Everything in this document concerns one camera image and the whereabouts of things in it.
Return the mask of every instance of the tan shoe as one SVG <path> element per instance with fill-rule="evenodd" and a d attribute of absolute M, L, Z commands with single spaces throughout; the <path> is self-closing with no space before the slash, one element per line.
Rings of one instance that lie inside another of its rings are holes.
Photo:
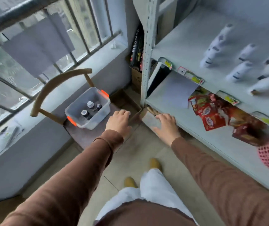
<path fill-rule="evenodd" d="M 124 187 L 134 187 L 137 188 L 137 185 L 132 177 L 127 177 L 124 180 Z"/>
<path fill-rule="evenodd" d="M 162 165 L 160 164 L 160 162 L 155 159 L 155 158 L 151 158 L 149 160 L 149 169 L 153 169 L 153 168 L 156 168 L 156 169 L 159 169 L 161 172 L 163 172 L 162 170 Z"/>

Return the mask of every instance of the brown sleeve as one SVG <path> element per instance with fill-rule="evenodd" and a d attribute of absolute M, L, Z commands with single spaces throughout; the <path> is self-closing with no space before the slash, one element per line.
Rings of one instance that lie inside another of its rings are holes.
<path fill-rule="evenodd" d="M 171 148 L 226 225 L 269 226 L 269 191 L 181 137 L 174 140 Z"/>
<path fill-rule="evenodd" d="M 103 132 L 10 213 L 1 225 L 76 226 L 115 148 L 122 143 L 123 137 L 118 132 Z"/>

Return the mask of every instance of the windowsill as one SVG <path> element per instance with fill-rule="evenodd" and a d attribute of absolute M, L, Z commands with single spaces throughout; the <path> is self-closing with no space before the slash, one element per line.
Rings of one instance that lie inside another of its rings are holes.
<path fill-rule="evenodd" d="M 80 64 L 76 69 L 82 69 L 82 68 L 92 68 L 93 72 L 92 74 L 89 74 L 90 78 L 92 78 L 100 72 L 102 69 L 104 69 L 111 61 L 113 61 L 119 54 L 121 54 L 127 47 L 125 45 L 122 45 L 119 43 L 119 36 L 117 36 L 114 40 L 109 42 L 107 45 L 105 45 L 103 48 L 101 48 L 99 51 L 97 51 L 92 57 L 88 58 L 85 62 Z M 112 44 L 116 42 L 116 48 L 111 49 Z M 73 96 L 73 94 L 79 90 L 81 87 L 84 86 L 84 84 L 87 83 L 84 76 L 76 76 L 73 77 L 61 85 L 59 85 L 57 88 L 55 88 L 44 100 L 42 104 L 42 109 L 52 112 L 57 116 L 60 116 L 62 118 L 65 117 L 64 109 L 60 106 L 63 106 L 63 103 Z M 16 114 L 12 119 L 15 119 L 23 128 L 24 130 L 12 141 L 10 146 L 4 150 L 0 150 L 0 156 L 10 150 L 10 148 L 20 139 L 22 139 L 31 129 L 33 129 L 36 125 L 38 125 L 40 122 L 42 122 L 46 118 L 42 114 L 38 114 L 37 117 L 30 117 L 30 113 L 32 110 L 33 104 L 31 103 L 26 108 L 24 108 L 22 111 L 20 111 L 18 114 Z M 5 123 L 0 127 L 0 131 L 8 125 L 10 121 Z"/>

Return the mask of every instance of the brown sweater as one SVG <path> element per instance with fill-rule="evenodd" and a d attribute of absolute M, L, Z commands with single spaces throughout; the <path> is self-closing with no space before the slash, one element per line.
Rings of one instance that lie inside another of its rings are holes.
<path fill-rule="evenodd" d="M 10 213 L 2 226 L 76 226 L 110 163 L 123 143 L 113 130 L 105 131 L 72 162 Z M 226 225 L 269 226 L 269 191 L 241 171 L 218 162 L 179 137 L 172 150 L 189 169 Z M 144 200 L 124 203 L 97 225 L 179 225 L 194 222 L 177 209 Z"/>

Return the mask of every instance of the hand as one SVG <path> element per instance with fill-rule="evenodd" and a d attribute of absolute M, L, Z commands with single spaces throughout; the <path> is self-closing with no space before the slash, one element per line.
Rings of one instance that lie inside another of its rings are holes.
<path fill-rule="evenodd" d="M 130 112 L 124 109 L 115 111 L 108 119 L 105 130 L 115 130 L 122 135 L 123 139 L 125 139 L 131 130 L 131 127 L 128 126 L 129 115 Z"/>
<path fill-rule="evenodd" d="M 181 136 L 175 118 L 167 113 L 156 115 L 155 118 L 161 121 L 162 127 L 161 129 L 158 127 L 153 127 L 152 129 L 164 143 L 171 147 L 172 142 Z"/>

